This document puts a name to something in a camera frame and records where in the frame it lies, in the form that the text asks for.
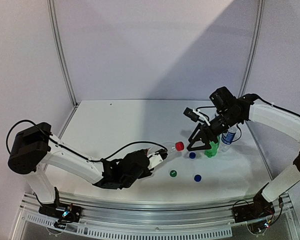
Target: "plastic bottle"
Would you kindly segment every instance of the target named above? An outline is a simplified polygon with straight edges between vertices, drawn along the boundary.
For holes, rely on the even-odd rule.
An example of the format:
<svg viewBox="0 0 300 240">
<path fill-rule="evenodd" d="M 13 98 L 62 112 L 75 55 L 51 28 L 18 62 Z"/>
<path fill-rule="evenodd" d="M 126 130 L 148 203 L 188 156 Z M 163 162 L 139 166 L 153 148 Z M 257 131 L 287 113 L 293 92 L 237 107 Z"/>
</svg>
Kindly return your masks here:
<svg viewBox="0 0 300 240">
<path fill-rule="evenodd" d="M 228 129 L 225 136 L 221 137 L 220 146 L 219 146 L 221 152 L 225 153 L 226 151 L 229 150 L 230 145 L 235 138 L 237 130 L 238 130 L 237 127 L 232 126 Z"/>
<path fill-rule="evenodd" d="M 210 142 L 211 149 L 205 150 L 204 155 L 206 155 L 208 158 L 212 158 L 217 154 L 219 144 L 220 144 L 220 136 L 217 137 L 218 142 L 214 143 L 213 141 Z"/>
<path fill-rule="evenodd" d="M 185 145 L 182 141 L 178 141 L 176 143 L 164 142 L 164 143 L 161 143 L 161 145 L 163 145 L 164 147 L 166 147 L 168 149 L 168 151 L 167 151 L 168 156 L 166 159 L 169 159 L 169 160 L 173 159 L 177 152 L 181 152 L 182 150 L 185 149 Z M 158 152 L 160 149 L 163 149 L 163 148 L 155 145 L 148 149 L 147 155 Z"/>
</svg>

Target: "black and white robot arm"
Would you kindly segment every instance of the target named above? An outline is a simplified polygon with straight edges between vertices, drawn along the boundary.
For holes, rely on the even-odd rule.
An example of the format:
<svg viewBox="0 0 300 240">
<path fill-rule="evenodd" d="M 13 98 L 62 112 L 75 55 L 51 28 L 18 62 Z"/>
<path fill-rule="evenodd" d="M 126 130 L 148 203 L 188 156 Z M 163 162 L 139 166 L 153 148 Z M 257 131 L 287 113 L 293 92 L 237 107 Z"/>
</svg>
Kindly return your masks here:
<svg viewBox="0 0 300 240">
<path fill-rule="evenodd" d="M 300 115 L 275 106 L 256 94 L 234 97 L 226 87 L 218 88 L 209 97 L 219 115 L 207 122 L 197 110 L 187 108 L 183 114 L 194 122 L 201 119 L 188 139 L 189 151 L 210 149 L 210 142 L 218 142 L 217 136 L 235 124 L 252 121 L 276 129 L 300 143 Z M 273 181 L 264 186 L 253 198 L 254 216 L 260 216 L 272 207 L 272 202 L 300 181 L 300 152 L 293 163 Z"/>
<path fill-rule="evenodd" d="M 11 152 L 8 148 L 10 133 L 7 136 L 7 148 L 10 152 L 8 166 L 15 173 L 23 175 L 35 192 L 41 204 L 39 213 L 58 218 L 55 227 L 59 228 L 64 228 L 64 223 L 78 222 L 82 209 L 59 201 L 59 192 L 49 182 L 43 164 L 53 165 L 75 174 L 99 188 L 122 189 L 129 188 L 137 179 L 150 176 L 152 170 L 168 156 L 167 149 L 163 145 L 143 141 L 133 142 L 125 147 L 134 143 L 148 143 L 162 148 L 151 154 L 148 154 L 148 149 L 141 149 L 128 153 L 120 159 L 109 161 L 107 160 L 109 157 L 96 159 L 66 145 L 51 133 L 51 126 L 48 123 L 35 124 L 29 120 L 24 122 L 30 122 L 34 126 L 17 133 Z"/>
</svg>

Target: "clear plastic bottle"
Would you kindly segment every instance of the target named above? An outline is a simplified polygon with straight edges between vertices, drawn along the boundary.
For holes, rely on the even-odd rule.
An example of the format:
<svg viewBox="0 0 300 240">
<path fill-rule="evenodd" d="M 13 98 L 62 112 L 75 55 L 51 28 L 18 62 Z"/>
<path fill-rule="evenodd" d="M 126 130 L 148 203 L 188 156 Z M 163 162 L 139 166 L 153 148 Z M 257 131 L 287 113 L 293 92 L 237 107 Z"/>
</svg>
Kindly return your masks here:
<svg viewBox="0 0 300 240">
<path fill-rule="evenodd" d="M 230 145 L 235 138 L 237 130 L 238 129 L 236 126 L 232 126 L 228 129 L 225 136 L 221 135 L 221 139 L 220 139 L 221 141 L 220 141 L 220 145 L 219 145 L 219 149 L 221 152 L 225 153 L 226 151 L 229 150 Z"/>
<path fill-rule="evenodd" d="M 182 150 L 185 149 L 185 145 L 182 141 L 178 141 L 176 143 L 164 142 L 164 143 L 161 143 L 161 145 L 163 145 L 164 147 L 166 147 L 166 149 L 168 149 L 167 157 L 165 159 L 169 159 L 169 160 L 173 159 L 177 152 L 181 152 Z M 147 155 L 158 152 L 161 149 L 163 149 L 163 148 L 155 145 L 148 149 Z"/>
</svg>

